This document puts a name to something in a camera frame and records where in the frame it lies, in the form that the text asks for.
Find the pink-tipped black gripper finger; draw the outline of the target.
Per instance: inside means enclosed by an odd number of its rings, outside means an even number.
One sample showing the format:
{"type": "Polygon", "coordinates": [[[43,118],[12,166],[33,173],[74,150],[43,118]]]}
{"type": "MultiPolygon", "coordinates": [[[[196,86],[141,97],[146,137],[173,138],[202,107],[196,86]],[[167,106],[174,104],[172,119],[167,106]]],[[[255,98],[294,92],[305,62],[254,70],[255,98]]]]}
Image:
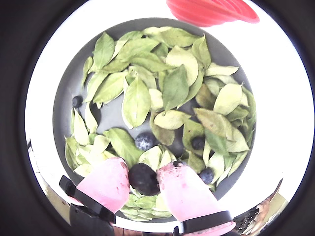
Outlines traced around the pink-tipped black gripper finger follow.
{"type": "Polygon", "coordinates": [[[113,236],[115,213],[129,198],[128,167],[120,157],[95,167],[78,185],[62,176],[59,186],[73,203],[69,220],[76,236],[113,236]]]}
{"type": "Polygon", "coordinates": [[[157,180],[165,204],[180,222],[175,236],[235,235],[231,214],[190,166],[169,163],[157,170],[157,180]]]}

